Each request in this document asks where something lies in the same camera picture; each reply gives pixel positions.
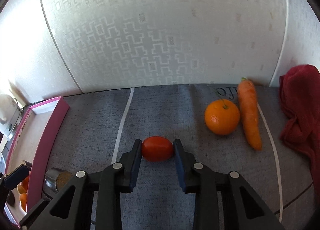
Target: metal screw head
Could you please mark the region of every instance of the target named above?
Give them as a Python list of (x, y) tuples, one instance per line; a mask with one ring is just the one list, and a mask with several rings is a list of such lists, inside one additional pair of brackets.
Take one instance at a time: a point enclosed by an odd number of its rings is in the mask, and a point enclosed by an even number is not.
[(233, 178), (238, 178), (239, 177), (239, 173), (238, 172), (230, 172), (230, 176)]
[(122, 164), (121, 164), (121, 163), (114, 163), (114, 164), (112, 165), (112, 167), (113, 167), (114, 169), (121, 169)]
[(193, 167), (194, 167), (195, 169), (200, 170), (200, 169), (203, 168), (203, 164), (202, 164), (202, 163), (195, 163), (195, 164), (193, 164)]
[(76, 176), (77, 177), (84, 177), (85, 176), (85, 172), (84, 171), (78, 171)]

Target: gray tablecloth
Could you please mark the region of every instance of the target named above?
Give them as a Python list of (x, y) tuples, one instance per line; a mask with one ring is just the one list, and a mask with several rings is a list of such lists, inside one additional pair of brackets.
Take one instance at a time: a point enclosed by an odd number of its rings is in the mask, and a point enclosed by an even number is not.
[[(278, 215), (276, 164), (266, 127), (260, 118), (263, 141), (260, 152), (247, 144), (241, 124), (229, 136), (217, 136), (209, 131), (204, 124), (204, 111), (210, 102), (218, 99), (217, 89), (224, 98), (237, 103), (236, 85), (135, 88), (117, 160), (122, 153), (130, 151), (136, 138), (143, 140), (152, 135), (170, 141), (179, 138), (186, 151), (214, 171), (239, 171)], [(279, 140), (287, 119), (278, 104), (278, 89), (258, 86), (257, 93), (279, 156), (285, 206), (283, 224), (287, 230), (301, 229), (315, 209), (309, 162)], [(58, 167), (73, 173), (78, 170), (92, 173), (110, 165), (129, 95), (130, 89), (121, 89), (65, 97), (70, 109), (58, 132), (47, 169)], [(136, 188), (131, 194), (121, 195), (123, 229), (192, 229), (194, 202), (194, 195), (184, 194), (179, 187), (173, 159), (161, 163), (142, 159)]]

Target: white line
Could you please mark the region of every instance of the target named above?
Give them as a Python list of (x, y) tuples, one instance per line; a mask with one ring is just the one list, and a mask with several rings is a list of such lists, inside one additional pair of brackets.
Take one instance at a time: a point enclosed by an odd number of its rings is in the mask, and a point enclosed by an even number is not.
[(279, 164), (279, 157), (278, 157), (278, 153), (277, 153), (277, 149), (276, 149), (276, 145), (275, 142), (273, 141), (273, 137), (272, 134), (270, 132), (269, 126), (267, 124), (266, 118), (264, 117), (262, 110), (258, 104), (258, 110), (260, 112), (260, 115), (262, 117), (263, 123), (267, 129), (269, 138), (270, 138), (270, 142), (272, 145), (272, 149), (273, 149), (273, 154), (275, 156), (275, 161), (276, 161), (276, 171), (277, 171), (277, 177), (278, 177), (278, 186), (279, 186), (279, 197), (280, 197), (280, 213), (279, 213), (279, 221), (281, 223), (282, 221), (282, 213), (283, 213), (283, 198), (282, 198), (282, 183), (281, 183), (281, 174), (280, 174), (280, 164)]
[(280, 54), (279, 54), (279, 58), (278, 58), (278, 62), (275, 68), (275, 71), (273, 72), (272, 78), (270, 80), (269, 83), (269, 87), (272, 85), (276, 74), (278, 72), (279, 69), (279, 65), (280, 65), (280, 61), (282, 59), (282, 55), (283, 55), (283, 50), (284, 50), (284, 45), (285, 45), (285, 41), (287, 40), (287, 34), (288, 34), (288, 15), (289, 15), (289, 0), (285, 0), (286, 3), (286, 14), (285, 14), (285, 25), (284, 25), (284, 34), (283, 34), (283, 41), (282, 41), (282, 46), (281, 46), (281, 50), (280, 50)]
[(123, 112), (123, 115), (122, 115), (122, 118), (121, 118), (121, 121), (120, 121), (119, 129), (118, 129), (118, 134), (117, 134), (117, 138), (116, 138), (115, 149), (113, 150), (113, 155), (112, 155), (111, 164), (115, 163), (116, 160), (117, 160), (117, 155), (118, 155), (118, 149), (119, 149), (119, 144), (120, 144), (122, 129), (123, 129), (123, 125), (124, 125), (125, 118), (127, 117), (127, 113), (128, 113), (130, 104), (131, 104), (133, 92), (134, 92), (134, 88), (131, 88), (130, 96), (129, 96), (127, 105), (125, 106), (125, 109), (124, 109), (124, 112)]

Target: orange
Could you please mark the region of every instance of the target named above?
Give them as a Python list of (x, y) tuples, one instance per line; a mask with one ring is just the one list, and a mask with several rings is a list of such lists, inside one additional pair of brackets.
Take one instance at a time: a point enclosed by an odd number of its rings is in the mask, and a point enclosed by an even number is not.
[(219, 99), (207, 106), (204, 120), (207, 127), (215, 134), (227, 135), (236, 129), (240, 120), (240, 111), (231, 101)]
[(27, 193), (27, 192), (23, 189), (23, 187), (21, 186), (20, 183), (17, 185), (17, 190), (18, 190), (19, 194)]
[(27, 195), (25, 193), (20, 195), (20, 206), (24, 212), (27, 212)]
[(22, 186), (22, 188), (24, 189), (25, 192), (28, 192), (29, 176), (26, 177), (26, 178), (20, 183), (20, 185)]

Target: white kettle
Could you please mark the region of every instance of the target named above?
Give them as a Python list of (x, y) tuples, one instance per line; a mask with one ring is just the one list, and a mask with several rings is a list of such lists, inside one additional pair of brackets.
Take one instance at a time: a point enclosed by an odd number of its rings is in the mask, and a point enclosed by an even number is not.
[(9, 140), (21, 121), (21, 109), (15, 100), (6, 94), (0, 94), (0, 132)]

